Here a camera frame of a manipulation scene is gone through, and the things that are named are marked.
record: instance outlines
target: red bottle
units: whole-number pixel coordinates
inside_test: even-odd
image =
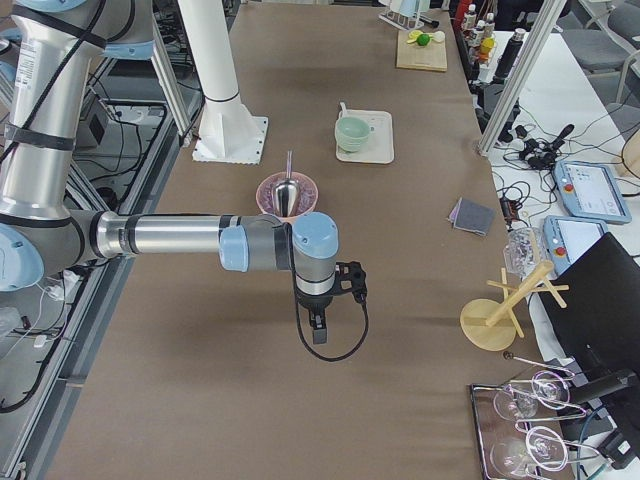
[[[464,18],[464,14],[469,10],[469,5],[473,0],[460,0],[458,4],[458,9],[456,10],[456,18],[453,20],[453,29],[460,30],[460,25],[462,25],[462,19]]]

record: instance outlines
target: white table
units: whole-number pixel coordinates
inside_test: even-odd
[[[483,71],[481,75],[487,75],[487,78],[492,76],[498,58],[511,35],[511,32],[496,32],[497,47],[491,59],[489,71]],[[545,132],[551,134],[545,134],[536,127],[531,132],[534,138],[553,140],[567,124],[572,123],[575,125],[575,129],[569,135],[569,139],[576,139],[589,145],[600,145],[602,142],[612,139],[601,147],[612,153],[619,153],[624,145],[624,140],[619,136],[617,127],[607,115],[591,84],[559,34],[552,34],[544,46],[520,95],[520,105],[523,107],[523,112],[516,119],[516,124],[527,125],[527,129],[529,129],[532,124],[537,123]],[[589,127],[589,124],[598,118],[601,119]],[[522,141],[516,139],[505,147],[521,150],[523,144]],[[575,155],[569,157],[575,161],[593,163],[619,161],[614,155],[597,149],[581,151],[584,148],[574,142],[567,142],[561,151],[563,153],[576,152]],[[504,154],[505,150],[501,149],[493,149],[489,154],[494,172],[502,177],[504,184],[509,186],[516,181],[524,180],[531,185],[533,197],[547,200],[549,195],[540,188],[540,174],[529,170],[520,171],[506,168]],[[517,158],[517,155],[510,155],[510,157]],[[497,175],[494,177],[496,188],[503,186],[503,180],[500,177]],[[637,188],[625,182],[618,182],[618,185],[623,193],[637,191]],[[625,200],[634,221],[623,226],[609,225],[609,231],[615,235],[630,254],[636,255],[640,254],[640,199],[636,197]],[[528,200],[520,211],[520,215],[521,217],[530,217],[531,226],[539,228],[542,228],[543,220],[547,215],[568,215],[562,204],[558,202],[551,205],[546,212],[538,214],[546,210],[547,207],[547,205],[541,205],[535,200]],[[550,360],[564,357],[565,354],[555,338],[549,318],[537,296],[532,299],[530,313],[543,358]],[[605,436],[606,434],[591,437],[587,443],[597,445]],[[599,461],[584,462],[584,466],[590,474],[598,468],[599,464]],[[599,478],[602,480],[636,480],[640,478],[640,461],[635,459],[628,468],[622,471],[607,469]]]

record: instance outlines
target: white tray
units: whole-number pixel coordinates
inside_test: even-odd
[[[369,110],[347,110],[349,116],[362,118],[371,127],[371,136],[359,152],[345,152],[336,145],[336,157],[343,162],[391,163],[393,162],[393,127],[391,114]]]

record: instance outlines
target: black monitor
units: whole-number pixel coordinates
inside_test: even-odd
[[[614,372],[640,376],[640,266],[605,234],[553,283],[567,308],[549,294],[545,310],[565,353],[576,359],[590,382]],[[640,386],[600,397],[631,451],[640,457]]]

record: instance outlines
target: green fruit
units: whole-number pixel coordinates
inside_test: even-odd
[[[418,45],[420,45],[421,47],[428,45],[430,41],[431,41],[431,37],[426,33],[423,33],[418,37]]]

